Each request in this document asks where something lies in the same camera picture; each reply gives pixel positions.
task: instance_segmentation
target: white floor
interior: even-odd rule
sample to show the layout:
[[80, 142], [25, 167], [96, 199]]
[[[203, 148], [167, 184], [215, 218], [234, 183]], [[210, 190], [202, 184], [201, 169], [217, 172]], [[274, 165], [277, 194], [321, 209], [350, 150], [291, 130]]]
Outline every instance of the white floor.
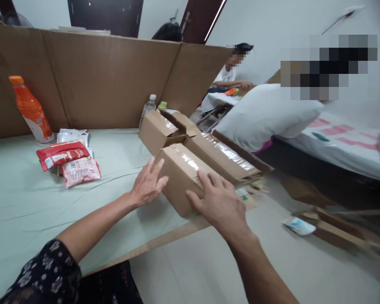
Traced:
[[[301, 209], [271, 174], [271, 193], [247, 214], [271, 263], [300, 303], [380, 303], [380, 260], [352, 255], [282, 225]], [[212, 227], [131, 260], [145, 304], [247, 303], [231, 252]]]

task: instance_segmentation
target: bed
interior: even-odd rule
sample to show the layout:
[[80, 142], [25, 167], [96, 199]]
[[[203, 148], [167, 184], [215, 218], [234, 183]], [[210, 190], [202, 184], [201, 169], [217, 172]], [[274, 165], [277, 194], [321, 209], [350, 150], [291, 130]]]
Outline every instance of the bed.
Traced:
[[[67, 226], [131, 190], [151, 157], [137, 129], [91, 130], [102, 178], [66, 189], [63, 177], [43, 172], [32, 135], [0, 139], [0, 297], [21, 267]], [[255, 201], [249, 196], [249, 207]], [[98, 271], [209, 226], [181, 218], [164, 195], [121, 220], [80, 263]]]
[[[322, 141], [312, 133], [330, 141]], [[358, 174], [380, 180], [380, 155], [375, 149], [379, 131], [323, 112], [300, 135], [287, 143], [314, 157]]]

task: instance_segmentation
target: door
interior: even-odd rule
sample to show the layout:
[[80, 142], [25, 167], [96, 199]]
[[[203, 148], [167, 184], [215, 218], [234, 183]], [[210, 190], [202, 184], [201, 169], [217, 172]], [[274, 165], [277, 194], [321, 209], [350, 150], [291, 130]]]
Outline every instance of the door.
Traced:
[[181, 21], [183, 41], [205, 44], [226, 0], [189, 0]]
[[72, 26], [138, 37], [143, 0], [68, 0]]

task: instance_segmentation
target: orange bottle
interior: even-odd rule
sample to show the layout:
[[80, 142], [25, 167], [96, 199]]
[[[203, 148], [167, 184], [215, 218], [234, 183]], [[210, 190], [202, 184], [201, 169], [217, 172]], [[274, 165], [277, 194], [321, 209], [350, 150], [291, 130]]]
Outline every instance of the orange bottle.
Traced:
[[46, 144], [54, 139], [54, 134], [46, 120], [42, 106], [31, 94], [21, 76], [10, 76], [17, 97], [17, 108], [24, 117], [37, 142]]

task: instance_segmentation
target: floral sleeve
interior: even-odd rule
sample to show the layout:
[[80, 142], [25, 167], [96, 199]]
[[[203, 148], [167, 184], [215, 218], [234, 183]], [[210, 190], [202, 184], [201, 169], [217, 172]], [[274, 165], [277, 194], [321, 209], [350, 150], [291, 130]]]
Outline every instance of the floral sleeve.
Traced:
[[22, 268], [0, 304], [76, 303], [81, 271], [65, 245], [49, 241]]

